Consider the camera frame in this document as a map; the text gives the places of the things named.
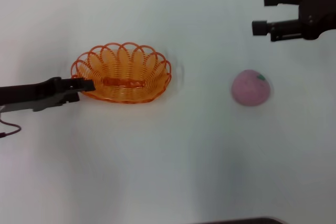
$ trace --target white table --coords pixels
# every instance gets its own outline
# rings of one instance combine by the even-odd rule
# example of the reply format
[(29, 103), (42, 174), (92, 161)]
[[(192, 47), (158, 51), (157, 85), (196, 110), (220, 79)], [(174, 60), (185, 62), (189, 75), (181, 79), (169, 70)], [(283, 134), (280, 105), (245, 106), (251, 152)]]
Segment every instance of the white table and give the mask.
[[(336, 33), (269, 42), (251, 22), (297, 17), (263, 0), (0, 0), (0, 86), (70, 76), (82, 52), (133, 41), (164, 53), (160, 99), (83, 98), (3, 119), (0, 222), (180, 224), (273, 216), (335, 223)], [(244, 69), (274, 94), (244, 108), (230, 85)], [(1, 126), (2, 131), (10, 129)]]

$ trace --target robotic arm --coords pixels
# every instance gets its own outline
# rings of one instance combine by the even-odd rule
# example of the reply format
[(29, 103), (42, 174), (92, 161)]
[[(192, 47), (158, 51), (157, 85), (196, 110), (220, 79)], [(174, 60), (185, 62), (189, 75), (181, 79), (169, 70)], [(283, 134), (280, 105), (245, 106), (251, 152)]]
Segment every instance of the robotic arm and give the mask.
[(284, 22), (253, 21), (253, 35), (271, 34), (271, 41), (315, 40), (323, 32), (336, 29), (336, 0), (264, 0), (265, 6), (299, 5), (299, 18)]

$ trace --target pink fruit toy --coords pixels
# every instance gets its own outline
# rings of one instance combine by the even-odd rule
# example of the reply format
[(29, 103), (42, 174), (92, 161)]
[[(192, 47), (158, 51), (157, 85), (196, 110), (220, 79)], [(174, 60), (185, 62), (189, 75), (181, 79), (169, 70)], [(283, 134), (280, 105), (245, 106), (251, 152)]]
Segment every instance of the pink fruit toy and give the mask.
[(266, 102), (271, 87), (263, 75), (254, 70), (244, 70), (232, 84), (232, 96), (241, 105), (258, 106)]

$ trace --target cable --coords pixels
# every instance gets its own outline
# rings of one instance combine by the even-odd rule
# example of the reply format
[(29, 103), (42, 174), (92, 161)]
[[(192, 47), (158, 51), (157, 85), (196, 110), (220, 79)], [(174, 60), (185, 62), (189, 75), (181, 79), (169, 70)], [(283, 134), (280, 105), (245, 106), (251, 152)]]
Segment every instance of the cable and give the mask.
[(17, 127), (17, 130), (12, 131), (12, 132), (9, 132), (9, 133), (1, 132), (1, 133), (0, 133), (0, 138), (2, 138), (2, 137), (6, 137), (6, 136), (10, 136), (10, 135), (13, 135), (13, 134), (15, 134), (15, 133), (18, 133), (20, 130), (22, 130), (22, 128), (21, 128), (20, 125), (17, 125), (17, 124), (14, 124), (14, 123), (7, 123), (7, 122), (4, 122), (4, 121), (1, 120), (1, 118), (0, 118), (0, 123), (5, 124), (5, 125), (8, 125), (8, 126), (12, 126), (12, 127)]

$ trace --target wire basket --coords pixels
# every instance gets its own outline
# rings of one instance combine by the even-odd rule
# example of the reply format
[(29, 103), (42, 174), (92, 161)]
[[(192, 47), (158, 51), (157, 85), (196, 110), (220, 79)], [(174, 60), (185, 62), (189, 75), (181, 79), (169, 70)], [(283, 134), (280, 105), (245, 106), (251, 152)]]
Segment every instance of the wire basket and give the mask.
[(171, 73), (171, 64), (161, 53), (132, 42), (93, 47), (71, 66), (72, 78), (93, 80), (95, 84), (95, 91), (83, 94), (116, 103), (153, 101), (166, 90)]

